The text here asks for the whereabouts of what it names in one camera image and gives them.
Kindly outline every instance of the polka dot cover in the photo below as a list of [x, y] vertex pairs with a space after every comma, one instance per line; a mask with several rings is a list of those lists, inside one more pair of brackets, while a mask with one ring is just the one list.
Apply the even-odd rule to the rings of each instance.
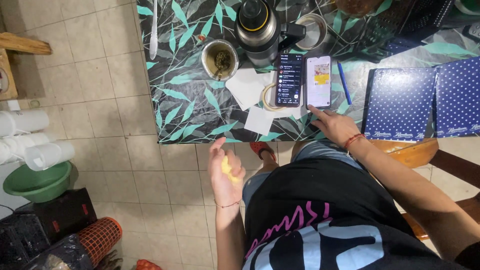
[[480, 57], [438, 65], [433, 110], [437, 138], [480, 132]]
[[365, 136], [421, 141], [432, 107], [435, 68], [376, 69], [371, 81]]

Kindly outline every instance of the denim shorts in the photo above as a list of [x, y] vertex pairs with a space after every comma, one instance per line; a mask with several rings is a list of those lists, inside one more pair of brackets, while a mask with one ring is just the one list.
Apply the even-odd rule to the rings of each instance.
[[[363, 168], [350, 156], [347, 155], [347, 151], [343, 148], [338, 147], [335, 143], [328, 139], [322, 139], [318, 141], [311, 141], [300, 149], [298, 153], [291, 158], [290, 162], [295, 162], [304, 159], [311, 158], [328, 158], [339, 160], [347, 163], [359, 170]], [[248, 203], [252, 198], [252, 195], [260, 187], [260, 185], [265, 181], [265, 179], [270, 175], [271, 172], [263, 172], [257, 175], [250, 177], [243, 186], [242, 199], [245, 203], [245, 207], [248, 207]]]

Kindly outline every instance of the pen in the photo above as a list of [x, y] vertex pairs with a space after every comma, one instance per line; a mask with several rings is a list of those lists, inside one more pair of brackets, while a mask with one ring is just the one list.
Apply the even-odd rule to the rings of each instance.
[[347, 103], [352, 105], [352, 100], [350, 99], [350, 93], [348, 92], [347, 88], [347, 81], [345, 80], [345, 75], [343, 74], [342, 64], [337, 62], [338, 66], [338, 73], [340, 73], [340, 80], [342, 80], [343, 90], [345, 91], [345, 97], [347, 98]]

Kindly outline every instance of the thermos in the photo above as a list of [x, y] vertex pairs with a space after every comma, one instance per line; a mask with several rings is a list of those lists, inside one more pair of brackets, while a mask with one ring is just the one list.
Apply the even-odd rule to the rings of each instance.
[[235, 38], [257, 67], [271, 65], [279, 52], [305, 38], [305, 33], [303, 25], [281, 24], [278, 13], [265, 0], [243, 0], [237, 10]]

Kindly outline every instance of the thermos handle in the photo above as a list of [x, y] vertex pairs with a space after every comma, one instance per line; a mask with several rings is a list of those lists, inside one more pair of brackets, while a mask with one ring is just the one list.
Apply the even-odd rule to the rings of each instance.
[[304, 25], [284, 23], [280, 28], [280, 34], [285, 38], [278, 44], [278, 51], [284, 51], [295, 43], [305, 38], [307, 28]]

